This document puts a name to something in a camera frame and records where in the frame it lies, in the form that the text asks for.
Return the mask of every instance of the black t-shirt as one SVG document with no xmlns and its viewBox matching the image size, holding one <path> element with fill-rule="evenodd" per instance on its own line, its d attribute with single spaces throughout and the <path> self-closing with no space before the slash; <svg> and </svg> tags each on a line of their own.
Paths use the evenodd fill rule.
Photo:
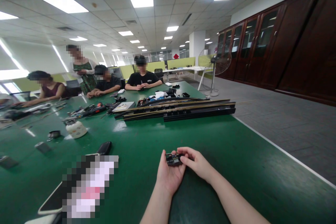
<svg viewBox="0 0 336 224">
<path fill-rule="evenodd" d="M 105 91 L 107 89 L 113 88 L 115 85 L 119 85 L 121 87 L 121 80 L 112 75 L 112 78 L 109 82 L 106 80 L 97 80 L 96 88 L 100 91 Z"/>
<path fill-rule="evenodd" d="M 132 73 L 127 84 L 131 86 L 141 85 L 142 83 L 153 84 L 158 80 L 159 78 L 152 72 L 147 72 L 144 76 L 141 76 L 140 73 Z"/>
</svg>

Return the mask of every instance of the desk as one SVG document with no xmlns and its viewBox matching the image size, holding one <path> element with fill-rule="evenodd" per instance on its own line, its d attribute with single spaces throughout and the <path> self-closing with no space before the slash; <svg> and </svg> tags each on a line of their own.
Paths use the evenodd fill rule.
<svg viewBox="0 0 336 224">
<path fill-rule="evenodd" d="M 183 67 L 183 68 L 177 68 L 177 69 L 167 69 L 167 70 L 163 70 L 162 72 L 163 73 L 167 73 L 167 82 L 169 82 L 169 79 L 168 79 L 168 73 L 169 72 L 180 72 L 180 71 L 187 71 L 187 70 L 191 70 L 191 71 L 194 71 L 194 79 L 197 80 L 197 76 L 198 76 L 198 72 L 199 71 L 203 71 L 203 74 L 202 74 L 202 77 L 201 77 L 201 81 L 199 82 L 199 85 L 198 85 L 198 89 L 200 89 L 201 87 L 201 83 L 203 81 L 203 78 L 204 78 L 204 74 L 205 74 L 205 70 L 208 70 L 208 69 L 211 69 L 209 67 L 204 67 L 204 66 L 190 66 L 190 67 Z"/>
<path fill-rule="evenodd" d="M 176 84 L 180 85 L 178 93 L 204 98 L 188 83 Z M 166 89 L 161 85 L 146 91 L 126 90 L 122 96 L 137 101 Z M 336 190 L 231 115 L 173 122 L 83 118 L 80 121 L 88 128 L 85 136 L 48 142 L 53 150 L 47 155 L 35 150 L 34 145 L 46 141 L 51 130 L 67 135 L 61 122 L 67 111 L 99 101 L 114 99 L 74 97 L 58 114 L 32 124 L 29 131 L 19 126 L 39 117 L 0 131 L 1 152 L 20 163 L 10 170 L 0 168 L 1 223 L 21 224 L 38 217 L 37 210 L 58 186 L 71 161 L 95 153 L 106 141 L 113 142 L 110 155 L 119 155 L 119 169 L 110 181 L 99 218 L 90 223 L 139 223 L 155 185 L 162 150 L 170 152 L 180 146 L 200 151 L 272 224 L 334 223 Z M 188 168 L 173 198 L 169 219 L 170 223 L 229 223 L 214 190 Z"/>
</svg>

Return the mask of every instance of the fan stand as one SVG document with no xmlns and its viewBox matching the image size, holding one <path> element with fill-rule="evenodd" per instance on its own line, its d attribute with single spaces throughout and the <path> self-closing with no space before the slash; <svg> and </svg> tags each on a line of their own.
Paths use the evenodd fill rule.
<svg viewBox="0 0 336 224">
<path fill-rule="evenodd" d="M 214 91 L 214 82 L 215 82 L 215 70 L 216 70 L 216 62 L 213 64 L 213 77 L 212 77 L 212 81 L 211 81 L 211 89 L 210 91 L 206 91 L 204 92 L 204 94 L 206 96 L 210 96 L 210 97 L 215 97 L 218 96 L 219 94 L 217 92 Z"/>
</svg>

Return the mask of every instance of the black hair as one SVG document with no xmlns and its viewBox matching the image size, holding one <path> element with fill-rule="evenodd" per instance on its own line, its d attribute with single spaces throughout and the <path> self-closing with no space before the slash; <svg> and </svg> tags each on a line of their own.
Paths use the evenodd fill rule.
<svg viewBox="0 0 336 224">
<path fill-rule="evenodd" d="M 28 74 L 27 79 L 31 81 L 37 81 L 44 78 L 48 78 L 50 81 L 53 81 L 53 78 L 50 74 L 44 72 L 44 71 L 34 71 Z"/>
<path fill-rule="evenodd" d="M 69 51 L 69 49 L 76 49 L 77 51 L 79 51 L 79 48 L 76 45 L 67 45 L 66 50 Z"/>
<path fill-rule="evenodd" d="M 143 55 L 135 56 L 134 62 L 137 66 L 143 66 L 143 65 L 146 65 L 146 58 Z"/>
<path fill-rule="evenodd" d="M 104 65 L 97 65 L 95 68 L 94 68 L 94 74 L 95 75 L 104 75 L 104 73 L 107 71 L 107 67 L 104 66 Z"/>
</svg>

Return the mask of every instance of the maroon top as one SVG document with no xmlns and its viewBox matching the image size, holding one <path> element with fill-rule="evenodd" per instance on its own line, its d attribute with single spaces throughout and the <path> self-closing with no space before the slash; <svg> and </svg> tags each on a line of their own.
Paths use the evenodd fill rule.
<svg viewBox="0 0 336 224">
<path fill-rule="evenodd" d="M 56 93 L 57 93 L 57 89 L 58 89 L 58 87 L 59 87 L 60 85 L 62 85 L 62 84 L 63 84 L 63 83 L 61 83 L 61 82 L 56 82 L 56 85 L 54 86 L 53 89 L 49 89 L 49 88 L 47 88 L 46 86 L 42 86 L 42 90 L 43 90 L 43 92 L 44 92 L 44 95 L 45 95 L 46 97 L 52 97 L 52 96 L 55 96 Z M 64 91 L 63 94 L 62 94 L 62 98 L 65 98 L 65 97 L 70 97 L 70 95 L 69 95 L 67 89 L 65 89 L 65 91 Z"/>
</svg>

